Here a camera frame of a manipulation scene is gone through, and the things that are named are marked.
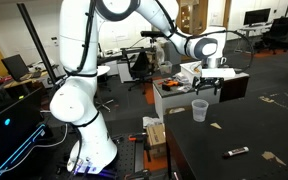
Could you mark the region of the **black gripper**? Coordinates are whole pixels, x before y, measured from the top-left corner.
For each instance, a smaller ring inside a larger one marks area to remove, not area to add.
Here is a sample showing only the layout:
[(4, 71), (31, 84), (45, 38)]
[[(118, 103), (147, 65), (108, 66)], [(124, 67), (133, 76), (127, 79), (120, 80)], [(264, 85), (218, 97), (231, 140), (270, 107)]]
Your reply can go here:
[(200, 85), (214, 85), (214, 95), (217, 95), (218, 91), (222, 89), (223, 82), (221, 78), (202, 78), (199, 77), (194, 86), (193, 89), (196, 93), (196, 95), (199, 95)]

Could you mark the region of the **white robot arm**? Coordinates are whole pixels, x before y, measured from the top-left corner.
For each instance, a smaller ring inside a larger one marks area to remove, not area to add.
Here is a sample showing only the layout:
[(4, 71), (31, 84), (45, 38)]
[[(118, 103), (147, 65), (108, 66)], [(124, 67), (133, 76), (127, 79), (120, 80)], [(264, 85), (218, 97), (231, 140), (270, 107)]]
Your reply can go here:
[(81, 135), (67, 163), (73, 174), (98, 174), (117, 155), (104, 118), (94, 105), (97, 91), (98, 23), (121, 21), (137, 12), (168, 40), (178, 53), (197, 60), (222, 56), (226, 29), (211, 26), (200, 35), (182, 32), (175, 23), (176, 0), (63, 0), (60, 10), (60, 61), (68, 75), (50, 103), (52, 115), (73, 125)]

